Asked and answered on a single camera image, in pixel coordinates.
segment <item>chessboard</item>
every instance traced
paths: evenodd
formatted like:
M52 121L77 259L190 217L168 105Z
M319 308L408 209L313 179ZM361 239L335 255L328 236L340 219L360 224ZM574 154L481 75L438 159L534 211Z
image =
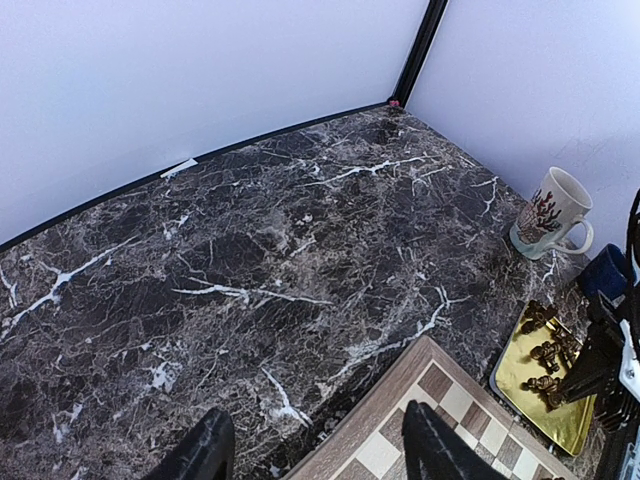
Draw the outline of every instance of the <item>chessboard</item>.
M424 402L510 480L577 480L428 337L416 340L287 480L406 480L402 420Z

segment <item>white wall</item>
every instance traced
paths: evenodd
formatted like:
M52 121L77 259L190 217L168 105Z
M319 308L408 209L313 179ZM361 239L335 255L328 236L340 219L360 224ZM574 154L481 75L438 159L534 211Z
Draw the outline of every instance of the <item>white wall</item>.
M0 243L186 158L385 101L426 5L0 2Z
M549 166L573 173L595 203L590 255L624 247L640 187L640 1L450 0L408 108L525 197Z

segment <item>marble countertop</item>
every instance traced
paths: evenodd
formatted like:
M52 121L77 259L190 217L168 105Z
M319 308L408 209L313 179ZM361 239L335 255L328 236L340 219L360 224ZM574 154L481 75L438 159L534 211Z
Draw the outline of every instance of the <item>marble countertop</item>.
M277 477L423 334L486 386L525 300L586 326L584 258L505 240L523 204L381 107L49 228L0 255L0 476L138 478L218 406L238 478ZM596 433L563 459L581 478Z

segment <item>mug handle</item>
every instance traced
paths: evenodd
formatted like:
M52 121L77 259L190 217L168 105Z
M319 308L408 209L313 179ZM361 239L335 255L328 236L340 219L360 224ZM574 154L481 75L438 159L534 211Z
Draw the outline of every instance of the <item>mug handle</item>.
M577 250L570 250L570 249L568 249L566 247L562 247L562 246L558 245L557 243L553 242L550 245L550 248L554 248L554 249L558 250L559 252L569 253L569 254L572 254L572 255L578 255L580 253L584 253L587 250L589 250L589 248L591 248L591 244L593 243L593 237L594 237L593 225L591 225L591 223L589 223L589 220L585 219L582 215L578 215L573 220L573 225L571 226L571 228L573 228L574 226L576 226L579 223L584 225L584 228L587 231L587 238L585 238L584 245L582 247L578 248Z

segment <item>gold plate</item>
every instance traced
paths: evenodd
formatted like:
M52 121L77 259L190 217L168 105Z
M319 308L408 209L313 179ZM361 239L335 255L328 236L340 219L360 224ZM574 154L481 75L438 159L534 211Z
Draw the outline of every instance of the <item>gold plate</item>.
M563 404L556 410L549 410L543 393L523 388L523 382L529 378L548 374L542 365L531 358L531 350L544 341L553 342L551 335L559 328L571 333L557 317L553 317L545 327L524 335L520 332L520 328L528 320L530 319L523 313L494 371L495 384L507 399L545 435L569 455L576 456L582 451L587 439L596 397L592 395L577 402ZM558 361L558 365L560 371L552 376L564 378L567 374L567 366L563 361Z

